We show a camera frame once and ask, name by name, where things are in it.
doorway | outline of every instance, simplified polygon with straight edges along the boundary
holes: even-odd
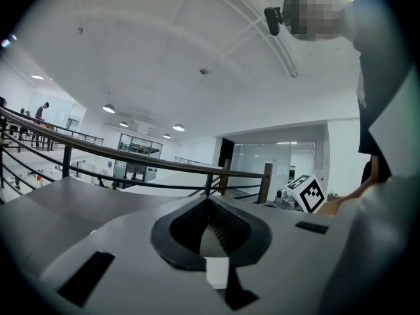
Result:
[[[220,148],[219,163],[217,164],[219,167],[223,168],[224,162],[227,159],[232,161],[232,156],[234,155],[234,148],[235,148],[235,142],[223,138],[222,146]]]

white ceiling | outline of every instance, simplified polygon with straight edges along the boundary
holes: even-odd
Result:
[[[39,0],[16,35],[56,86],[106,123],[144,121],[155,127],[150,135],[170,133],[180,141],[197,136],[213,107],[234,108],[266,80],[323,77],[358,66],[344,39],[305,43],[284,29],[268,36],[265,22],[254,21],[282,1]],[[202,68],[209,74],[201,75]],[[116,115],[102,110],[106,103]],[[176,123],[186,132],[172,130]]]

black clothing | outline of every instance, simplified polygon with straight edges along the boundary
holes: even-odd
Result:
[[[36,119],[41,119],[42,118],[42,111],[43,111],[42,106],[38,107],[38,110],[35,113],[35,118]]]
[[[371,172],[372,172],[372,159],[370,159],[365,164],[365,168],[363,169],[362,181],[360,185],[362,185],[369,179]]]
[[[360,111],[359,152],[379,157],[379,182],[390,170],[369,132],[383,110],[398,92],[408,74],[411,60],[404,36],[392,11],[383,0],[354,0],[356,38],[362,76],[358,87]]]

wooden handrail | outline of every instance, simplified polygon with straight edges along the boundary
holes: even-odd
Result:
[[[84,152],[88,152],[98,156],[103,156],[104,158],[116,159],[128,163],[136,163],[140,165],[147,165],[150,167],[169,169],[173,171],[184,171],[187,173],[228,177],[248,177],[252,179],[262,179],[265,176],[264,174],[258,173],[243,173],[240,171],[227,171],[224,169],[214,169],[197,165],[186,165],[183,163],[170,162],[160,159],[154,159],[151,157],[140,156],[138,154],[128,153],[121,150],[114,150],[112,148],[91,144],[89,142],[85,142],[83,140],[79,140],[77,138],[58,133],[46,127],[42,127],[36,123],[28,121],[27,119],[22,119],[22,117],[14,115],[9,110],[6,110],[4,108],[0,108],[0,114],[5,118],[11,120],[12,122],[17,123],[18,125],[25,127],[34,133],[50,138],[55,142],[59,142],[61,144],[72,148],[76,148],[78,150],[82,150]]]

